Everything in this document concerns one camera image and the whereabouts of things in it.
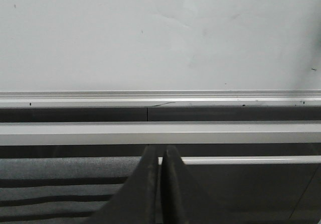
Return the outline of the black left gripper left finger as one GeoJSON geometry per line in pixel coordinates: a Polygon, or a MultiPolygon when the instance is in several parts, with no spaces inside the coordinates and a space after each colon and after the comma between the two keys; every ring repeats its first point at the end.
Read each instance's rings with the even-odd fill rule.
{"type": "Polygon", "coordinates": [[[89,223],[155,223],[157,178],[156,148],[147,146],[132,175],[89,223]]]}

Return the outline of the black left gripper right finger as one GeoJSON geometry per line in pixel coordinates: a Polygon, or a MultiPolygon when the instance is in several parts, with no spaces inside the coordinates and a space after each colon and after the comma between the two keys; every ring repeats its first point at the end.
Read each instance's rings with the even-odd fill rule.
{"type": "Polygon", "coordinates": [[[198,184],[174,146],[162,160],[162,210],[164,223],[241,222],[198,184]]]}

